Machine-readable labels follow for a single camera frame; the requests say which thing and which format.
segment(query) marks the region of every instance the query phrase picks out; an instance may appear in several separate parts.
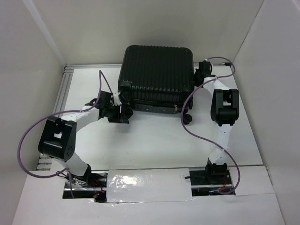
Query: plastic wrap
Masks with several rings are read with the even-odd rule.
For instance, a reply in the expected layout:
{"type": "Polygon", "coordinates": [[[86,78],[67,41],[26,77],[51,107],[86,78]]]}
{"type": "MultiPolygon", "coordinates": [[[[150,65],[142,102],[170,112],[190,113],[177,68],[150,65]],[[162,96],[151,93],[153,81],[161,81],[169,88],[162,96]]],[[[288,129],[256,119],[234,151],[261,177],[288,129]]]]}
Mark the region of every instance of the plastic wrap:
{"type": "Polygon", "coordinates": [[[107,202],[181,202],[192,200],[188,169],[110,170],[107,202]]]}

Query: suitcase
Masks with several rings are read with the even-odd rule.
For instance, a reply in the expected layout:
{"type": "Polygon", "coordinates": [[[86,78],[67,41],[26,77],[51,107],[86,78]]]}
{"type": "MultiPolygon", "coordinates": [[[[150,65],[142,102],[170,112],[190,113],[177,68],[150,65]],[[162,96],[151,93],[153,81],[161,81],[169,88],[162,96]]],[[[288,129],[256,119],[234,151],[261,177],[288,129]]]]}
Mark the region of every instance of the suitcase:
{"type": "MultiPolygon", "coordinates": [[[[194,90],[193,77],[193,54],[189,49],[132,45],[125,51],[118,80],[120,100],[137,111],[180,113],[194,90]]],[[[191,98],[185,114],[192,107],[191,98]]]]}

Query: white wall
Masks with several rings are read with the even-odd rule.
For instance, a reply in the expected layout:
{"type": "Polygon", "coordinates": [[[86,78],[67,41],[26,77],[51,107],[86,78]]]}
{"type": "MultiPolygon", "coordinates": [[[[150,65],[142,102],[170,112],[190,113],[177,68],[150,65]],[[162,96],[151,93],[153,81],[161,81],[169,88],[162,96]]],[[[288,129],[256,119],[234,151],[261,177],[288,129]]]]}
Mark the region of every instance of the white wall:
{"type": "Polygon", "coordinates": [[[235,59],[235,78],[287,225],[300,223],[299,5],[265,0],[235,59]]]}
{"type": "Polygon", "coordinates": [[[68,64],[121,63],[129,45],[234,59],[263,0],[34,0],[68,64]]]}
{"type": "MultiPolygon", "coordinates": [[[[0,223],[10,225],[25,183],[16,151],[25,129],[53,109],[63,67],[19,0],[0,1],[0,223]]],[[[29,169],[38,161],[42,126],[24,142],[29,169]]]]}

